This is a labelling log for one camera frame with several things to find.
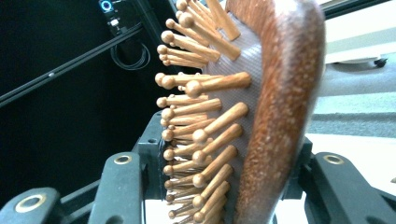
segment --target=wooden bristle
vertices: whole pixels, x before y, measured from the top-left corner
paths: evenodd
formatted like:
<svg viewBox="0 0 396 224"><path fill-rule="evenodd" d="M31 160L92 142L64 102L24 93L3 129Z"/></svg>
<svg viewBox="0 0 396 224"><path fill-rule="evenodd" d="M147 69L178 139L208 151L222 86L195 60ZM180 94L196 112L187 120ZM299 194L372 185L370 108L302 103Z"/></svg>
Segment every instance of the wooden bristle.
<svg viewBox="0 0 396 224"><path fill-rule="evenodd" d="M180 208L178 208L177 210L171 210L171 211L168 213L168 216L169 216L171 219L174 219L175 217L179 217L180 214L182 214L182 213L184 213L184 212L187 212L187 211L190 211L190 210L195 210L195 209L194 209L194 207L192 206L192 203L187 203L187 204L184 204L183 206L181 206Z"/></svg>
<svg viewBox="0 0 396 224"><path fill-rule="evenodd" d="M183 36L175 35L171 31L164 31L161 35L161 39L166 44L174 43L176 46L201 55L210 62L217 62L219 60L220 53L218 51L209 49L199 44L194 44L190 41L186 41Z"/></svg>
<svg viewBox="0 0 396 224"><path fill-rule="evenodd" d="M215 202L211 202L210 206L205 207L205 209L202 208L199 212L195 213L194 221L197 223L203 223L207 219L206 215L209 214L211 210L213 210L211 214L216 214L217 212L220 212L226 202L227 198L222 195Z"/></svg>
<svg viewBox="0 0 396 224"><path fill-rule="evenodd" d="M186 0L177 0L176 7L178 10L180 10L182 12L190 13L194 17L194 19L198 23L200 23L202 26L204 26L207 30L209 30L214 35L221 37L221 35L216 31L215 23L214 22L209 23L209 22L205 21L195 10L193 10L191 7L189 7Z"/></svg>
<svg viewBox="0 0 396 224"><path fill-rule="evenodd" d="M221 109L221 101L220 99L213 99L204 101L194 105L186 105L181 108L166 108L162 112L162 118L164 120L171 120L174 117L181 116L181 115L189 115L189 114L196 114L208 111L216 111Z"/></svg>
<svg viewBox="0 0 396 224"><path fill-rule="evenodd" d="M183 157L183 156L192 156L192 154L198 150L203 149L207 145L213 142L212 138L209 138L205 144L190 144L184 147L174 148L174 149L166 149L163 153L163 157L170 161L173 160L175 157Z"/></svg>
<svg viewBox="0 0 396 224"><path fill-rule="evenodd" d="M186 29L172 19L168 19L166 21L166 27L169 29L172 29L172 30L176 30L185 36L188 36L189 38L195 40L196 42L200 43L201 45L203 45L205 47L209 47L209 42L207 40L203 39L200 35L195 33L192 29Z"/></svg>
<svg viewBox="0 0 396 224"><path fill-rule="evenodd" d="M183 192L180 193L176 193L176 194L168 194L166 195L166 201L168 202L172 202L177 198L183 198L186 196L190 196L190 195L195 195L195 194L200 194L202 192L201 189L198 188L190 188L190 189L186 189Z"/></svg>
<svg viewBox="0 0 396 224"><path fill-rule="evenodd" d="M210 162L212 162L212 158L206 157L205 160L200 164L196 164L193 161L187 161L177 165L166 165L163 168L163 173L166 175L172 175L174 172L187 171L191 168L206 167L210 164Z"/></svg>
<svg viewBox="0 0 396 224"><path fill-rule="evenodd" d="M169 97L159 98L157 100L157 106L160 108L165 108L170 105L194 105L207 100L207 95L201 95L194 99L190 98L188 95L170 95Z"/></svg>
<svg viewBox="0 0 396 224"><path fill-rule="evenodd" d="M207 125L209 125L210 123L212 123L215 119L207 119L207 120L203 120L188 126L182 126L181 128L175 129L175 130L171 130L171 129L167 129L163 131L163 140L165 141L171 141L174 138L178 138L184 134L192 134L194 131L198 130L198 129L202 129L205 128Z"/></svg>
<svg viewBox="0 0 396 224"><path fill-rule="evenodd" d="M185 28L191 28L197 34L208 40L209 43L215 47L216 50L227 56L232 61L236 60L241 54L240 48L224 40L223 38L221 38L221 36L217 36L207 31L206 28L197 23L192 15L190 15L189 13L183 13L180 16L179 22L181 26Z"/></svg>
<svg viewBox="0 0 396 224"><path fill-rule="evenodd" d="M237 103L204 129L195 131L192 139L195 143L202 144L211 134L244 117L247 113L248 106L245 103Z"/></svg>
<svg viewBox="0 0 396 224"><path fill-rule="evenodd" d="M250 75L242 72L210 80L192 80L185 85L185 91L191 98L195 98L204 92L246 88L250 85L250 82Z"/></svg>
<svg viewBox="0 0 396 224"><path fill-rule="evenodd" d="M241 35L235 23L233 23L233 20L231 20L224 9L222 9L218 0L206 0L206 2L212 12L212 15L214 15L213 19L215 20L215 23L222 27L229 40L235 40Z"/></svg>
<svg viewBox="0 0 396 224"><path fill-rule="evenodd" d="M171 120L161 119L161 125L168 127L169 125L189 125L196 122L207 120L207 115L194 115L190 117L177 117Z"/></svg>
<svg viewBox="0 0 396 224"><path fill-rule="evenodd" d="M164 87L165 89L171 90L176 86L185 86L188 82L193 80L208 81L218 77L223 77L223 76L202 76L202 75L164 76L161 78L161 86Z"/></svg>
<svg viewBox="0 0 396 224"><path fill-rule="evenodd" d="M198 62L198 63L204 63L207 64L209 62L208 59L196 54L196 53L191 53L185 50L179 50L179 49L169 49L165 45L160 45L157 48L157 52L159 54L169 54L169 55L175 55L179 58L183 58L186 60Z"/></svg>
<svg viewBox="0 0 396 224"><path fill-rule="evenodd" d="M189 6L198 14L200 17L209 24L213 29L217 29L217 25L213 21L211 17L207 15L206 12L203 11L193 0L186 0Z"/></svg>
<svg viewBox="0 0 396 224"><path fill-rule="evenodd" d="M224 164L232 160L238 154L234 146L227 146L200 174L193 177L192 183L196 188L206 185L209 180Z"/></svg>

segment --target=hairbrush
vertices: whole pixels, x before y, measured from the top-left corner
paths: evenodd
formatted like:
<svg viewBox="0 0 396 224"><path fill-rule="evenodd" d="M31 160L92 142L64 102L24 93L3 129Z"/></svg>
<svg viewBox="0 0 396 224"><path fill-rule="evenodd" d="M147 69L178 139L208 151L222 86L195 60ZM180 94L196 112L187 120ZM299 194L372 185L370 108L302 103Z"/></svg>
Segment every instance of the hairbrush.
<svg viewBox="0 0 396 224"><path fill-rule="evenodd" d="M176 223L263 223L303 143L323 69L324 19L315 1L177 0L157 50L157 74L179 95L158 99Z"/></svg>

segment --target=bristle ball tip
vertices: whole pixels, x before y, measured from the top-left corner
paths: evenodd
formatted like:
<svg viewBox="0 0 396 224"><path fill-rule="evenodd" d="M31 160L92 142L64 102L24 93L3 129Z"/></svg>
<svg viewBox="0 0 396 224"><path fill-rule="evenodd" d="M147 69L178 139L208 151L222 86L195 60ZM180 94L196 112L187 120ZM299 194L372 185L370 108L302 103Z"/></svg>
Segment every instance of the bristle ball tip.
<svg viewBox="0 0 396 224"><path fill-rule="evenodd" d="M165 107L166 107L166 97L158 98L158 100L157 100L157 106L158 106L159 108L165 108Z"/></svg>
<svg viewBox="0 0 396 224"><path fill-rule="evenodd" d="M203 145L207 138L209 138L209 135L203 129L198 129L192 134L192 140L197 144Z"/></svg>
<svg viewBox="0 0 396 224"><path fill-rule="evenodd" d="M169 44L170 42L173 42L175 39L174 34L172 33L172 31L164 31L161 34L161 39L163 40L163 42L165 42L166 44Z"/></svg>
<svg viewBox="0 0 396 224"><path fill-rule="evenodd" d="M172 130L166 129L163 130L163 140L165 140L166 142L172 141L172 139L174 138L174 133L172 132Z"/></svg>
<svg viewBox="0 0 396 224"><path fill-rule="evenodd" d="M195 176L192 178L192 184L193 184L196 188L198 188L198 189L204 187L205 184L206 184L205 176L202 175L202 174L197 174L197 175L195 175Z"/></svg>
<svg viewBox="0 0 396 224"><path fill-rule="evenodd" d="M166 189L172 189L174 185L173 185L172 181L166 180L164 183L164 186Z"/></svg>
<svg viewBox="0 0 396 224"><path fill-rule="evenodd" d="M200 96L202 94L202 88L203 87L199 81L192 80L187 83L185 92L191 98L197 98L198 96Z"/></svg>
<svg viewBox="0 0 396 224"><path fill-rule="evenodd" d="M173 173L173 167L170 165L163 167L163 173L166 175L171 175Z"/></svg>
<svg viewBox="0 0 396 224"><path fill-rule="evenodd" d="M203 165L205 163L206 157L206 153L204 153L202 150L196 151L194 154L192 154L192 160L197 165Z"/></svg>
<svg viewBox="0 0 396 224"><path fill-rule="evenodd" d="M173 77L164 77L161 84L165 89L171 90L175 87L175 79Z"/></svg>
<svg viewBox="0 0 396 224"><path fill-rule="evenodd" d="M169 211L168 216L170 219L174 219L176 217L176 212L174 210Z"/></svg>
<svg viewBox="0 0 396 224"><path fill-rule="evenodd" d="M194 25L194 19L191 15L183 13L178 19L181 26L185 28L191 28Z"/></svg>
<svg viewBox="0 0 396 224"><path fill-rule="evenodd" d="M165 200L166 200L167 202L171 203L172 201L175 200L175 195L173 195L173 194L168 194L168 195L166 195Z"/></svg>
<svg viewBox="0 0 396 224"><path fill-rule="evenodd" d="M163 158L166 159L167 161L171 161L172 159L175 158L175 152L172 149L166 149L165 152L163 153Z"/></svg>
<svg viewBox="0 0 396 224"><path fill-rule="evenodd" d="M196 196L192 200L192 205L194 206L194 208L202 208L202 207L204 207L205 203L206 203L206 199L204 197L202 197L201 195Z"/></svg>
<svg viewBox="0 0 396 224"><path fill-rule="evenodd" d="M162 115L164 120L168 121L168 120L172 119L175 116L175 112L171 108L166 108L165 110L163 110L161 115Z"/></svg>
<svg viewBox="0 0 396 224"><path fill-rule="evenodd" d="M205 215L202 212L197 212L194 214L194 221L198 223L203 223L205 220Z"/></svg>

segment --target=wood grain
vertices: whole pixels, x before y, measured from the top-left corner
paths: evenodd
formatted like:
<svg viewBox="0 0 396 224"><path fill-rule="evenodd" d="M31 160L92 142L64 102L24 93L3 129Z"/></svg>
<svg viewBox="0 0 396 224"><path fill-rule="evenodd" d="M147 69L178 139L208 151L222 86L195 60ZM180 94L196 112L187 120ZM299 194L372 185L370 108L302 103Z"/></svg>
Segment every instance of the wood grain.
<svg viewBox="0 0 396 224"><path fill-rule="evenodd" d="M323 15L314 1L305 0L228 0L227 9L259 36L263 68L234 222L268 223L316 99Z"/></svg>

